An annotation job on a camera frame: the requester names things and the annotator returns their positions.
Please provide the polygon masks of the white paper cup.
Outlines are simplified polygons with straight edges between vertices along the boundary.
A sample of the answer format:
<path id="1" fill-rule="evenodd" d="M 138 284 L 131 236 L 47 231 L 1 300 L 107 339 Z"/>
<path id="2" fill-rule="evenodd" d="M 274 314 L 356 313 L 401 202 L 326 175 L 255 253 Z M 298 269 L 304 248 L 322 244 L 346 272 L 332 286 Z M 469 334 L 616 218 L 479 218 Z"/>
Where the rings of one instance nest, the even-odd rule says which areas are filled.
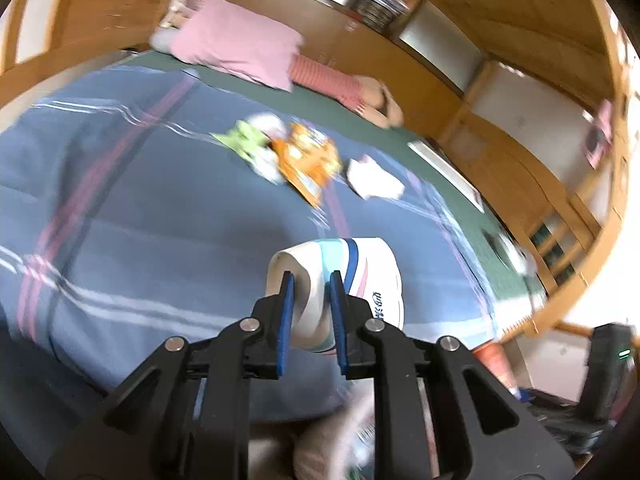
<path id="1" fill-rule="evenodd" d="M 270 260 L 266 294 L 276 294 L 286 272 L 294 276 L 291 346 L 326 354 L 335 348 L 328 286 L 340 272 L 344 291 L 366 300 L 371 314 L 404 326 L 400 271 L 392 248 L 379 237 L 312 240 L 277 252 Z"/>

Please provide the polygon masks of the white pink wrapper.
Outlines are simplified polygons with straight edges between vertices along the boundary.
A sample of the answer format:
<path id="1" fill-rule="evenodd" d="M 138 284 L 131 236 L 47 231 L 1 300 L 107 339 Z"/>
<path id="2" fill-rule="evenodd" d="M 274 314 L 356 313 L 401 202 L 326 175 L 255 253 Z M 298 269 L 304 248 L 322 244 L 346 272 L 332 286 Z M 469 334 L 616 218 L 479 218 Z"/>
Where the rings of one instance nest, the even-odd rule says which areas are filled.
<path id="1" fill-rule="evenodd" d="M 346 169 L 346 180 L 352 190 L 363 200 L 371 197 L 399 200 L 405 185 L 383 169 L 371 156 L 351 159 Z"/>

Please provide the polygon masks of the yellow chip bag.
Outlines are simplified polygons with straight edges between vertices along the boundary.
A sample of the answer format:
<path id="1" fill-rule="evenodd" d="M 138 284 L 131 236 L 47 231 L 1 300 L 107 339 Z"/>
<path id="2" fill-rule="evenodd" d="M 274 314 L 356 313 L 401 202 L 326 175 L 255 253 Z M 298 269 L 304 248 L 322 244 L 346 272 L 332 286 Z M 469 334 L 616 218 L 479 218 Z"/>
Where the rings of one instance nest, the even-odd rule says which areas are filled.
<path id="1" fill-rule="evenodd" d="M 272 140 L 271 147 L 285 180 L 310 206 L 319 208 L 324 188 L 342 171 L 333 140 L 317 129 L 292 122 L 290 134 Z"/>

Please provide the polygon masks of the white oval device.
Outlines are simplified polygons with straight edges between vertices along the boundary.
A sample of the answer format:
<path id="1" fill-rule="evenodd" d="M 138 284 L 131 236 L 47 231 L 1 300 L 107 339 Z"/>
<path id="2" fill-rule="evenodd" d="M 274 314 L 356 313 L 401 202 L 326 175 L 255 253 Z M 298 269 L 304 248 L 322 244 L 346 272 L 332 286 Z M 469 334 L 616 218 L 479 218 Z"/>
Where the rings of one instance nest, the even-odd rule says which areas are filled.
<path id="1" fill-rule="evenodd" d="M 505 232 L 483 232 L 492 251 L 499 260 L 519 276 L 531 278 L 537 274 L 534 256 Z"/>

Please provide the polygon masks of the green crumpled paper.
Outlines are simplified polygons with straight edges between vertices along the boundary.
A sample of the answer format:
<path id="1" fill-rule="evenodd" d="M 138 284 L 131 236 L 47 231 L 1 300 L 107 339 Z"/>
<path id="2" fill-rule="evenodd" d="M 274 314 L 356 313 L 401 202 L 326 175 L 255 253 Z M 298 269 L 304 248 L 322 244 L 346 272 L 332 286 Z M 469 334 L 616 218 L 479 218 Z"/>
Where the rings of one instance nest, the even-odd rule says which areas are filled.
<path id="1" fill-rule="evenodd" d="M 270 137 L 244 120 L 238 120 L 226 133 L 212 133 L 212 138 L 246 162 L 274 157 Z"/>

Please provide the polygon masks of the white flat board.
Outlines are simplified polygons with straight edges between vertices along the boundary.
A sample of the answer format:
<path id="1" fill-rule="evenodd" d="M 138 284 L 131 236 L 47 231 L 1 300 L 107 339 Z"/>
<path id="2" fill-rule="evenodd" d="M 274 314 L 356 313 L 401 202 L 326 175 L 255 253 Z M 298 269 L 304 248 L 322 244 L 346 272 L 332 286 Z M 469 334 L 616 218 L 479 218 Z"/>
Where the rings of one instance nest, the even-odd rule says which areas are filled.
<path id="1" fill-rule="evenodd" d="M 407 146 L 456 188 L 479 212 L 484 211 L 484 200 L 480 191 L 444 155 L 425 141 L 410 141 Z"/>

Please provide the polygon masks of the blue striped blanket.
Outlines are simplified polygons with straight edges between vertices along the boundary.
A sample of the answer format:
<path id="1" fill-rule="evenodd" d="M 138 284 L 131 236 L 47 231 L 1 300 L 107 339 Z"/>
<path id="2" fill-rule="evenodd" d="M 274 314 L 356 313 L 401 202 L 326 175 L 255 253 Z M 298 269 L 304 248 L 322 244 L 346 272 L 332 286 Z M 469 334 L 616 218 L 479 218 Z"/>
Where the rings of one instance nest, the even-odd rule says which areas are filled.
<path id="1" fill-rule="evenodd" d="M 364 200 L 339 177 L 310 206 L 220 143 L 260 113 L 318 129 L 345 162 L 370 156 L 404 194 Z M 416 338 L 475 347 L 538 306 L 541 284 L 490 246 L 496 217 L 413 140 L 304 89 L 178 63 L 107 67 L 29 105 L 1 133 L 1 422 L 18 449 L 43 470 L 162 342 L 247 316 L 271 257 L 311 240 L 384 240 Z"/>

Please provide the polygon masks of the striped plush doll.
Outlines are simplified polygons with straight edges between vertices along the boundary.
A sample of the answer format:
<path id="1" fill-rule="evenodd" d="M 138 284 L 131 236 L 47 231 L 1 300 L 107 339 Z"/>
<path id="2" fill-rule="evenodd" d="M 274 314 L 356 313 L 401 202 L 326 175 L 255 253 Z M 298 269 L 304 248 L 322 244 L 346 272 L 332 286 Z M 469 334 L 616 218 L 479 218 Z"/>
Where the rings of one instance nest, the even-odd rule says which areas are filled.
<path id="1" fill-rule="evenodd" d="M 382 81 L 345 74 L 303 55 L 296 56 L 288 73 L 294 84 L 334 99 L 378 128 L 404 123 L 404 113 Z"/>

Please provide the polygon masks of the pink hanging cloth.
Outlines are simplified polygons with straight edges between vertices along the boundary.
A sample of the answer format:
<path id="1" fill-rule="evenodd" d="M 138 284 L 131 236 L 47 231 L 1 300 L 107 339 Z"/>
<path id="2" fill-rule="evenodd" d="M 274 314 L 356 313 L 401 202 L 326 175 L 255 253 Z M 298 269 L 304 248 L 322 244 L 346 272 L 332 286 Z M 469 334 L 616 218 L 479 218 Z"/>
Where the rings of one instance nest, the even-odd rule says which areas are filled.
<path id="1" fill-rule="evenodd" d="M 613 143 L 612 133 L 613 103 L 603 100 L 597 114 L 592 118 L 590 128 L 584 143 L 584 154 L 589 166 L 596 170 L 600 162 L 611 149 Z"/>

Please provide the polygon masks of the pink pillow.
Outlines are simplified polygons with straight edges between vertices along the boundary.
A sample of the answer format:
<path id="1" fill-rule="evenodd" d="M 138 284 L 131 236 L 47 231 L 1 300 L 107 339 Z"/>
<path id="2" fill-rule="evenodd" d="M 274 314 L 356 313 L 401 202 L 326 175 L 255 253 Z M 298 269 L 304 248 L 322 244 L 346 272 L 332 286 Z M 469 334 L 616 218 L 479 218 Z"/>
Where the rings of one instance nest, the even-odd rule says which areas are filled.
<path id="1" fill-rule="evenodd" d="M 201 65 L 290 92 L 290 67 L 304 42 L 295 29 L 227 0 L 198 0 L 157 27 L 149 44 L 180 62 Z"/>

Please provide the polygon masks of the wooden cabinet wall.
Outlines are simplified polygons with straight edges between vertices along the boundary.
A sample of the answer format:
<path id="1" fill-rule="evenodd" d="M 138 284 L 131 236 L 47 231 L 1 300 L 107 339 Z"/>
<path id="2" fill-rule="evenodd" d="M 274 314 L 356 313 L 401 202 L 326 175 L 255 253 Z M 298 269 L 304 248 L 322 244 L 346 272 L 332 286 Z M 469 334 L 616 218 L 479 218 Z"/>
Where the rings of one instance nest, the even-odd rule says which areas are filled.
<path id="1" fill-rule="evenodd" d="M 303 55 L 343 73 L 382 80 L 404 112 L 405 127 L 445 142 L 480 98 L 498 65 L 482 59 L 468 90 L 436 67 L 361 24 L 352 12 L 319 0 L 228 0 L 300 32 Z"/>

